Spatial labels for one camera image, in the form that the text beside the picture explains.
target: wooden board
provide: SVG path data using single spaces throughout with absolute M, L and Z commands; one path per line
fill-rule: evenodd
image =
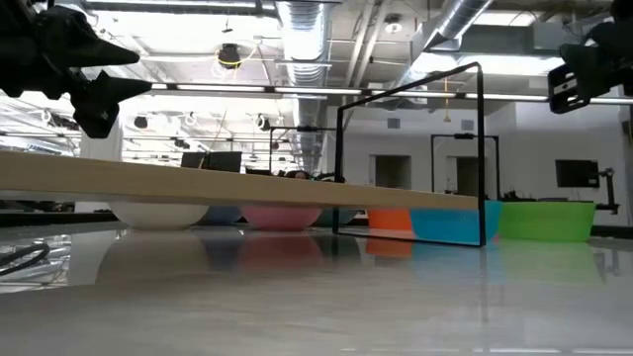
M 0 199 L 475 210 L 477 199 L 190 168 L 0 152 Z

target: black wire frame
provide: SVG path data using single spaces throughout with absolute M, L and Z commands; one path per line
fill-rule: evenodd
M 454 246 L 467 246 L 467 247 L 485 247 L 486 246 L 486 142 L 485 142 L 485 114 L 484 114 L 484 71 L 482 70 L 482 66 L 478 62 L 473 62 L 470 64 L 462 65 L 456 67 L 454 69 L 448 71 L 438 71 L 433 72 L 432 74 L 422 78 L 420 80 L 416 80 L 409 84 L 405 84 L 398 88 L 387 90 L 378 95 L 372 95 L 365 97 L 361 100 L 355 101 L 353 103 L 349 103 L 347 105 L 343 105 L 338 108 L 336 112 L 336 152 L 334 155 L 334 181 L 337 183 L 343 183 L 343 140 L 344 140 L 344 129 L 343 129 L 343 119 L 346 110 L 365 105 L 367 103 L 371 103 L 373 101 L 389 97 L 396 93 L 400 93 L 406 91 L 408 89 L 413 89 L 420 85 L 425 85 L 436 80 L 444 79 L 446 77 L 453 76 L 455 74 L 463 73 L 471 68 L 477 68 L 477 165 L 478 165 L 478 197 L 477 197 L 477 206 L 479 211 L 479 243 L 477 245 L 472 244 L 463 244 L 463 243 L 453 243 L 453 242 L 444 242 L 442 244 L 454 245 Z M 465 93 L 456 94 L 455 99 L 465 98 Z M 332 233 L 342 234 L 342 235 L 351 235 L 351 236 L 361 236 L 361 237 L 372 237 L 372 238 L 385 238 L 384 236 L 372 236 L 368 234 L 358 234 L 352 232 L 344 232 L 340 231 L 340 211 L 339 208 L 335 208 L 332 216 Z M 409 242 L 422 242 L 429 243 L 424 240 L 411 240 L 407 239 Z
M 431 192 L 435 193 L 435 139 L 437 137 L 447 137 L 447 138 L 454 138 L 454 139 L 463 139 L 463 138 L 458 138 L 459 135 L 455 135 L 455 134 L 444 134 L 444 133 L 435 133 L 431 135 Z M 500 164 L 499 164 L 499 157 L 498 157 L 498 135 L 496 134 L 486 134 L 484 136 L 484 138 L 489 138 L 492 139 L 495 142 L 495 175 L 496 175 L 496 179 L 497 179 L 497 184 L 495 186 L 496 188 L 496 193 L 497 193 L 497 200 L 501 199 L 501 173 L 500 173 Z
M 268 135 L 268 170 L 273 171 L 273 133 L 275 130 L 286 130 L 286 131 L 297 131 L 297 132 L 306 132 L 306 133 L 314 133 L 314 132 L 328 132 L 328 131 L 336 131 L 336 129 L 331 128 L 319 128 L 319 127 L 270 127 L 269 135 Z

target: doorway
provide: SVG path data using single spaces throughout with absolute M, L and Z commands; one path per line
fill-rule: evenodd
M 479 193 L 479 167 L 477 157 L 457 158 L 457 194 L 477 197 Z
M 374 155 L 371 160 L 376 187 L 411 189 L 411 156 Z

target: monitor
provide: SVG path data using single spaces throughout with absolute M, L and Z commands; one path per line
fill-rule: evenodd
M 556 181 L 559 188 L 600 188 L 595 160 L 556 160 Z
M 248 167 L 246 167 L 246 174 L 266 175 L 266 176 L 273 175 L 268 169 L 254 169 L 254 168 L 248 168 Z
M 211 152 L 208 153 L 208 156 L 209 165 L 207 169 L 239 173 L 241 152 Z
M 239 173 L 241 152 L 184 152 L 180 166 Z
M 185 168 L 207 168 L 206 152 L 183 152 L 180 166 Z

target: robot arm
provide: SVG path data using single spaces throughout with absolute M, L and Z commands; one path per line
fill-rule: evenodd
M 97 37 L 84 14 L 62 6 L 36 13 L 23 0 L 0 1 L 0 89 L 18 98 L 40 91 L 58 100 L 70 94 L 74 119 L 93 138 L 105 138 L 119 102 L 151 89 L 142 80 L 89 80 L 80 68 L 138 62 L 138 54 Z
M 624 85 L 624 94 L 633 96 L 633 2 L 615 0 L 613 23 L 594 27 L 586 40 L 596 46 L 564 44 L 560 48 L 565 64 L 548 75 L 550 109 L 564 114 L 589 104 L 591 98 Z

